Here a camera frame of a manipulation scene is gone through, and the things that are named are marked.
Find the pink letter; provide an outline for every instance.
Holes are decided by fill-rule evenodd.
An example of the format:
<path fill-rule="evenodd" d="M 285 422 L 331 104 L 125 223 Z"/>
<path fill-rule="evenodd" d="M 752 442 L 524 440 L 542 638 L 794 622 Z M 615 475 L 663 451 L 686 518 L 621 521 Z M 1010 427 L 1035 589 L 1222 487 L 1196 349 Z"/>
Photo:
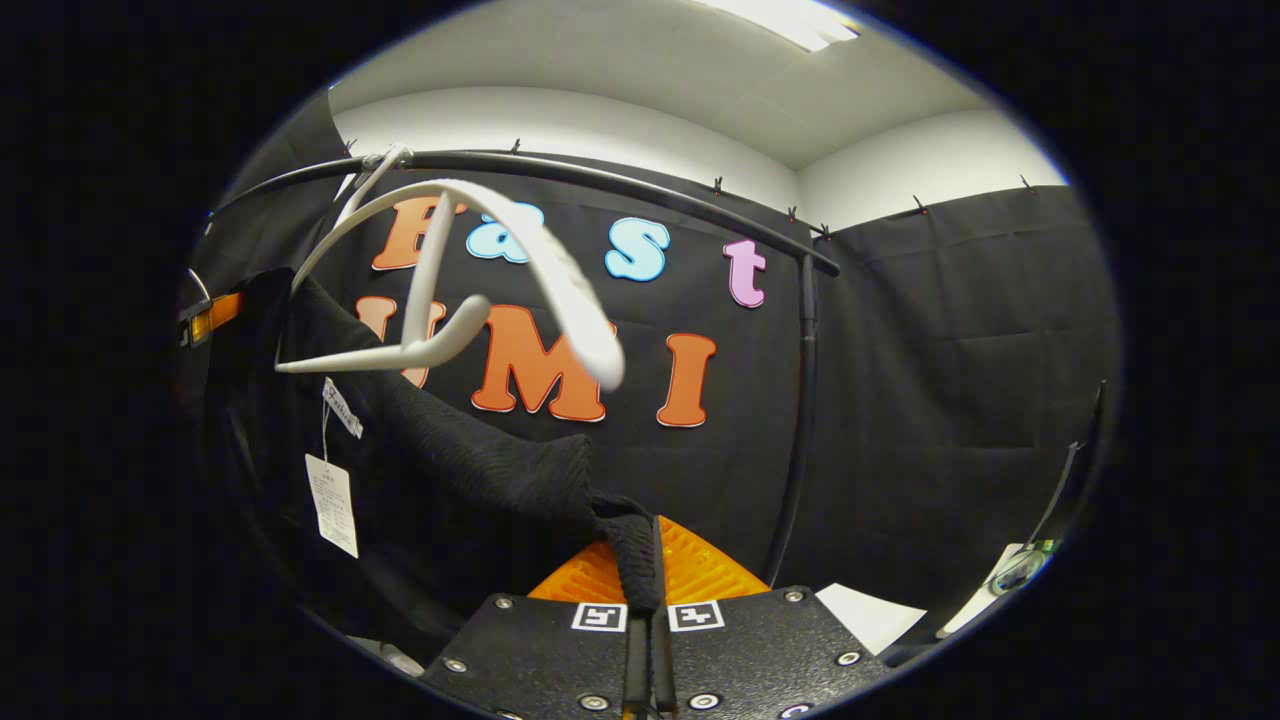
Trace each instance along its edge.
<path fill-rule="evenodd" d="M 764 302 L 764 291 L 755 287 L 755 270 L 764 269 L 764 258 L 755 252 L 750 240 L 731 242 L 724 246 L 728 263 L 728 291 L 733 300 L 744 307 L 759 307 Z"/>

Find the orange soft pad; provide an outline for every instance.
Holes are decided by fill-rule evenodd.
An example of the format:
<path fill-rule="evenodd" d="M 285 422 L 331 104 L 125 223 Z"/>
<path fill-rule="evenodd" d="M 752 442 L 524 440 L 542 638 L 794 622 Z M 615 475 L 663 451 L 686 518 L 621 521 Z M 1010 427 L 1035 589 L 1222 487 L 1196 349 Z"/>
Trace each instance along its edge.
<path fill-rule="evenodd" d="M 662 524 L 662 561 L 667 605 L 705 602 L 768 592 L 769 588 L 712 543 L 667 518 Z M 618 564 L 609 543 L 594 542 L 543 580 L 529 597 L 561 602 L 617 602 L 622 597 Z"/>

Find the metal rod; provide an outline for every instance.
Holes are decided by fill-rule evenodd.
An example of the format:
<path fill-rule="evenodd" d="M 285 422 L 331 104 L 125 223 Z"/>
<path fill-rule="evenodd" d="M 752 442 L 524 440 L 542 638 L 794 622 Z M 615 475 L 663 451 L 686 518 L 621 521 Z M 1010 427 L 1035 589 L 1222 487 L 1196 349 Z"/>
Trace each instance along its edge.
<path fill-rule="evenodd" d="M 362 158 L 349 158 L 300 168 L 246 190 L 229 200 L 221 208 L 214 210 L 212 214 L 216 217 L 219 213 L 242 202 L 247 197 L 261 195 L 264 192 L 282 190 L 284 187 L 314 179 L 355 174 L 362 169 Z M 780 232 L 769 229 L 755 220 L 750 220 L 736 213 L 730 213 L 728 210 L 723 210 L 710 202 L 705 202 L 682 192 L 667 190 L 666 187 L 620 176 L 617 173 L 584 168 L 581 165 L 561 163 L 558 160 L 544 160 L 525 155 L 483 151 L 413 152 L 412 158 L 407 158 L 401 161 L 399 168 L 422 170 L 474 170 L 481 173 L 513 174 L 602 190 L 614 195 L 641 200 L 644 202 L 652 202 L 669 210 L 676 210 L 677 213 L 682 213 L 691 218 L 719 225 L 796 259 L 812 258 L 814 266 L 823 273 L 832 277 L 840 274 L 840 265 L 829 258 L 826 258 L 815 250 L 806 247 Z"/>
<path fill-rule="evenodd" d="M 769 555 L 764 564 L 763 580 L 771 588 L 778 579 L 782 559 L 791 541 L 800 492 L 809 470 L 813 452 L 814 415 L 818 405 L 818 288 L 814 260 L 800 260 L 800 404 L 796 407 L 796 434 L 791 443 L 791 461 L 787 465 L 787 484 L 782 492 L 782 507 L 773 524 Z"/>

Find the ceiling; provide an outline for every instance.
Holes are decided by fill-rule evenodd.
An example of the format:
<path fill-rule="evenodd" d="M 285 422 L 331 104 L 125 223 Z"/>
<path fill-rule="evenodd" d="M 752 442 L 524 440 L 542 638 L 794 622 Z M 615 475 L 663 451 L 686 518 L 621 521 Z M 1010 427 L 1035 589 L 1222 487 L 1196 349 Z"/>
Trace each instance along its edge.
<path fill-rule="evenodd" d="M 703 126 L 792 170 L 902 123 L 991 108 L 910 49 L 859 31 L 806 53 L 691 0 L 495 0 L 374 56 L 329 97 L 340 113 L 454 87 L 585 92 Z"/>

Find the ceiling light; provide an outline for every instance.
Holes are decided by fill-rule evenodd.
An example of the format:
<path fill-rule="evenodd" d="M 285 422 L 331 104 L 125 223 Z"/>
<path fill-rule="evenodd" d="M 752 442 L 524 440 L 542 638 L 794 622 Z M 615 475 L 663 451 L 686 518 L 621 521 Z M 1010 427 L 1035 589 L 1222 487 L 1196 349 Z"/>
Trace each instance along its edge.
<path fill-rule="evenodd" d="M 732 13 L 810 53 L 832 42 L 852 40 L 858 33 L 852 20 L 813 0 L 695 0 L 709 8 Z"/>

